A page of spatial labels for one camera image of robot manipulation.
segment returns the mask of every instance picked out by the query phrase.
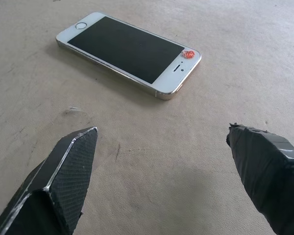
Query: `black screen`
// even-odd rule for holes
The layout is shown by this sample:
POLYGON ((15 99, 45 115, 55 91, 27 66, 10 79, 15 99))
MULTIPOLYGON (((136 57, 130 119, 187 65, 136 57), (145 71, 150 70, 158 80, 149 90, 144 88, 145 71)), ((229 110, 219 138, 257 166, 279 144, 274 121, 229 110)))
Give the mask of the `black screen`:
POLYGON ((184 49, 109 17, 68 43, 150 84, 184 49))

